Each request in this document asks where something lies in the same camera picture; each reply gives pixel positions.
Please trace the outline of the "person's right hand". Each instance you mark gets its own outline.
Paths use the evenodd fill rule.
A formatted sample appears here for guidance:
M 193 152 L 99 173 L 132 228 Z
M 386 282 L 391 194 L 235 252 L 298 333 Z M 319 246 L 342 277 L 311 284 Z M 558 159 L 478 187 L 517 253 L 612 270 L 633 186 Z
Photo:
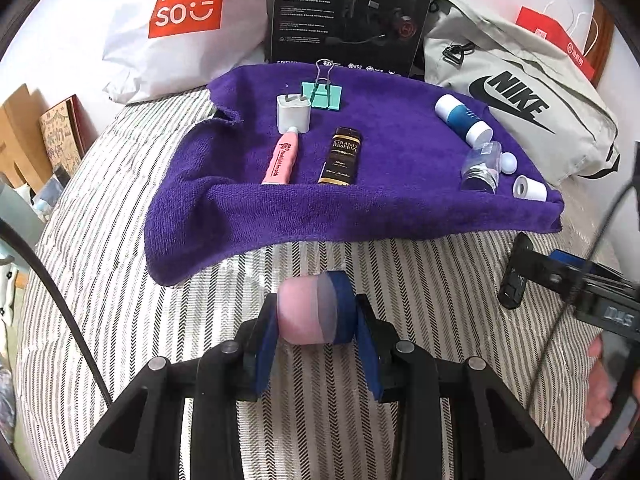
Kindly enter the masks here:
M 602 353 L 602 337 L 597 336 L 588 349 L 588 356 L 596 359 L 588 377 L 585 409 L 586 421 L 591 427 L 599 426 L 612 411 L 612 403 L 608 396 L 611 383 L 604 369 Z

